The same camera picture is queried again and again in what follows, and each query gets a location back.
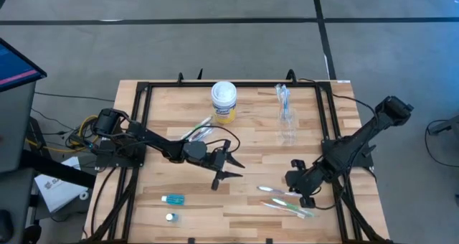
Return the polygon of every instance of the white lid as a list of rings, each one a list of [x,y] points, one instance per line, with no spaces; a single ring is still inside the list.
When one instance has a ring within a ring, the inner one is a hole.
[[[236,86],[230,82],[218,82],[212,86],[212,101],[218,106],[230,106],[236,102]]]
[[[166,215],[166,220],[172,220],[174,218],[174,215],[172,214],[167,214]]]

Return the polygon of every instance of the wooden table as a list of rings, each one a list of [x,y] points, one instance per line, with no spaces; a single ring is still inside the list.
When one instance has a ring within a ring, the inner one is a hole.
[[[120,82],[114,108],[131,113],[137,82]],[[338,95],[354,95],[350,83],[333,81],[331,85]],[[224,127],[240,138],[242,144],[234,156],[246,168],[226,164],[225,170],[243,174],[244,177],[224,180],[216,192],[210,189],[214,172],[187,163],[169,163],[160,153],[148,148],[145,166],[140,170],[129,243],[185,243],[188,238],[196,238],[197,243],[264,243],[266,238],[272,238],[275,243],[340,243],[335,209],[311,210],[316,216],[302,220],[289,212],[260,204],[260,201],[270,202],[271,195],[257,190],[256,186],[287,189],[284,175],[292,169],[290,160],[302,159],[306,166],[310,166],[321,155],[320,141],[323,137],[314,89],[290,90],[291,105],[296,111],[297,139],[293,146],[281,146],[275,89],[237,89],[237,118]],[[323,100],[327,109],[325,94]],[[361,126],[355,102],[335,98],[334,103],[342,135],[352,134]],[[212,111],[210,88],[154,88],[148,129],[168,139],[179,139]],[[327,118],[331,127],[328,112]],[[219,130],[205,140],[220,138],[231,139],[232,148],[236,145],[231,136]],[[113,206],[119,170],[112,174],[101,194],[95,215],[96,228]],[[94,193],[99,192],[108,171],[99,173]],[[357,207],[376,232],[388,238],[374,178],[363,169],[353,169],[351,182]],[[161,202],[161,196],[169,193],[184,194],[186,205],[177,207]],[[87,233],[90,232],[95,196],[86,219]],[[296,198],[284,199],[298,204]],[[322,207],[333,204],[330,184],[322,184],[316,202]],[[170,212],[179,215],[178,222],[166,221],[165,216]],[[352,238],[354,235],[346,208],[345,214],[349,237]],[[124,210],[119,218],[117,238],[121,236]]]

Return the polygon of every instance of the computer screen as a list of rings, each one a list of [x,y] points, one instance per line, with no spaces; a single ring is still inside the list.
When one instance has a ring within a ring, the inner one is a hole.
[[[0,92],[46,76],[34,63],[0,41]]]

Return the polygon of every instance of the gray floor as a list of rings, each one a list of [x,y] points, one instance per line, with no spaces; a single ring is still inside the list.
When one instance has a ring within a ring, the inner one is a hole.
[[[321,0],[325,17],[453,17],[459,0]],[[7,0],[0,19],[151,19],[314,17],[313,0]],[[393,240],[457,243],[459,169],[433,162],[424,129],[459,113],[459,23],[327,24],[338,79],[376,105],[397,95],[415,110],[409,123],[372,142],[378,188]],[[316,24],[2,26],[3,37],[48,72],[37,90],[114,98],[121,79],[327,79]],[[109,106],[36,95],[34,108],[74,126]],[[364,108],[363,122],[371,114]],[[43,131],[58,131],[38,117]],[[62,142],[57,137],[50,141]],[[459,146],[445,133],[431,138],[438,159],[459,164]],[[41,243],[76,241],[85,216],[44,220]]]

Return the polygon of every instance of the yellow cable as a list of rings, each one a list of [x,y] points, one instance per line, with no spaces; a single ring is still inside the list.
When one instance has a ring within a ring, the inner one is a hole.
[[[88,116],[87,118],[85,118],[83,123],[81,123],[80,130],[78,131],[78,136],[79,137],[81,137],[83,126],[91,118],[97,118],[97,116],[96,115],[91,115],[91,116]],[[98,138],[99,138],[99,136],[95,136],[95,138],[93,140],[93,144],[98,140]],[[31,144],[31,145],[33,145],[33,146],[38,146],[37,143],[35,143],[34,141],[30,141],[29,139],[26,139],[26,142]],[[78,148],[78,149],[75,149],[75,150],[65,150],[65,149],[52,148],[52,147],[48,147],[48,146],[43,146],[43,148],[48,149],[50,151],[57,151],[57,152],[62,152],[62,153],[75,153],[75,152],[79,152],[79,151],[82,151],[82,150],[86,149],[86,147],[81,147],[81,148]]]

